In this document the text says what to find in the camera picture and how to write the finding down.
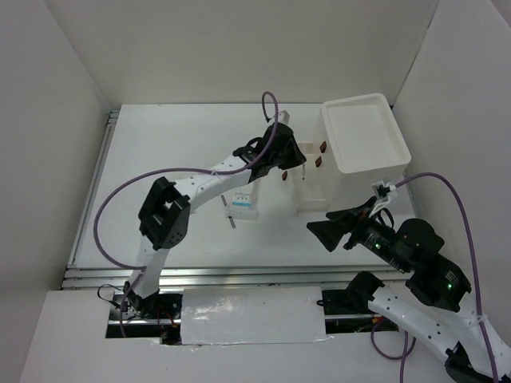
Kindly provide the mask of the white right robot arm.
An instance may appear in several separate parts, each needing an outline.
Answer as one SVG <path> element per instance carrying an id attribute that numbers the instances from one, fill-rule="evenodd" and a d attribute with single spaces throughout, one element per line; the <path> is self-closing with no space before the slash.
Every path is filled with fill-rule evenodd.
<path id="1" fill-rule="evenodd" d="M 390 319 L 443 361 L 456 382 L 508 382 L 510 348 L 478 313 L 475 289 L 461 268 L 441 255 L 443 239 L 423 219 L 408 219 L 397 230 L 388 227 L 373 214 L 375 204 L 370 198 L 362 206 L 329 212 L 326 220 L 308 223 L 307 229 L 328 251 L 346 236 L 345 250 L 361 245 L 410 274 L 406 287 L 438 318 L 401 300 L 369 271 L 357 273 L 348 284 L 349 307 Z"/>

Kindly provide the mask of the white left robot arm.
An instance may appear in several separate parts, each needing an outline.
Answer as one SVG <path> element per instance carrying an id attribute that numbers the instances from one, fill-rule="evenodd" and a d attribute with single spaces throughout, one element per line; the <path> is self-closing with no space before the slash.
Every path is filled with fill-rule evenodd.
<path id="1" fill-rule="evenodd" d="M 204 174 L 153 182 L 139 211 L 141 242 L 135 270 L 124 284 L 128 308 L 139 318 L 151 316 L 158 304 L 160 274 L 169 251 L 188 231 L 189 217 L 198 207 L 232 189 L 252 184 L 273 168 L 288 170 L 306 162 L 280 113 L 261 137 L 256 137 Z"/>

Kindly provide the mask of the white cotton pad pack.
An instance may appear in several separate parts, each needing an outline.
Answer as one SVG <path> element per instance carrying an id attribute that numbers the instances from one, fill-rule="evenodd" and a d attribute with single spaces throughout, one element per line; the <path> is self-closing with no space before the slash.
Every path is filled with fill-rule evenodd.
<path id="1" fill-rule="evenodd" d="M 225 208 L 225 215 L 233 219 L 257 220 L 259 218 L 258 192 L 258 180 L 235 189 Z"/>

